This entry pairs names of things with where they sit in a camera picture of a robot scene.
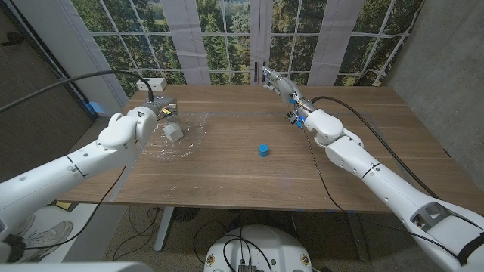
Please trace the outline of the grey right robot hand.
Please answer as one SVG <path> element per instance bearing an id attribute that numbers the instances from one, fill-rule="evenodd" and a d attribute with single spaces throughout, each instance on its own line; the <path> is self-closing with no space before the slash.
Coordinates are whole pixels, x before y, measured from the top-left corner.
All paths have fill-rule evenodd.
<path id="1" fill-rule="evenodd" d="M 262 74 L 265 77 L 264 88 L 274 92 L 283 102 L 293 106 L 296 115 L 304 119 L 317 108 L 307 100 L 298 86 L 289 78 L 282 76 L 277 71 L 268 66 L 262 68 Z"/>

